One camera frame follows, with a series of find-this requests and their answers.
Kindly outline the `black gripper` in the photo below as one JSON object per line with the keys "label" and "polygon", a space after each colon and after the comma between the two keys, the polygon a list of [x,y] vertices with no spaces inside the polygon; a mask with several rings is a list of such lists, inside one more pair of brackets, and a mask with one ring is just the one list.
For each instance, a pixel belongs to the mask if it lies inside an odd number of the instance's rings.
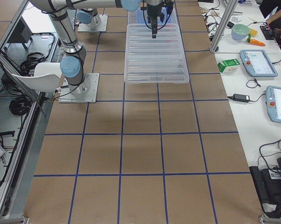
{"label": "black gripper", "polygon": [[164,13],[162,12],[162,4],[159,5],[150,5],[147,4],[147,15],[148,22],[151,24],[152,38],[156,38],[158,31],[158,20],[157,17],[160,17],[160,21],[164,21]]}

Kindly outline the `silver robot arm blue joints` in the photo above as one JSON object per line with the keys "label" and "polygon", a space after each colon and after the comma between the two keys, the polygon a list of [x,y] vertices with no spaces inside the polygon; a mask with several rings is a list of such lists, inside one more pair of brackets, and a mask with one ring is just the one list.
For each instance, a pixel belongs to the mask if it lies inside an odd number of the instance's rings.
{"label": "silver robot arm blue joints", "polygon": [[164,24],[167,24],[170,15],[167,15],[166,8],[163,6],[163,0],[32,0],[31,4],[41,10],[44,14],[49,14],[50,19],[63,43],[63,49],[66,57],[77,57],[84,64],[86,50],[77,40],[74,28],[68,16],[67,10],[88,9],[88,8],[123,8],[126,11],[133,12],[147,4],[162,4],[164,13]]}

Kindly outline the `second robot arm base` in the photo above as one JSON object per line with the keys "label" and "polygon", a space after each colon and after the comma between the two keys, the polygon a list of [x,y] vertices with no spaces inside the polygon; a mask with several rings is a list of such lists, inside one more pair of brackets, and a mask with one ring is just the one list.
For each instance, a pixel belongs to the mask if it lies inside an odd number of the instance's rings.
{"label": "second robot arm base", "polygon": [[96,8],[80,9],[77,12],[77,18],[80,23],[85,24],[92,29],[95,29],[102,23]]}

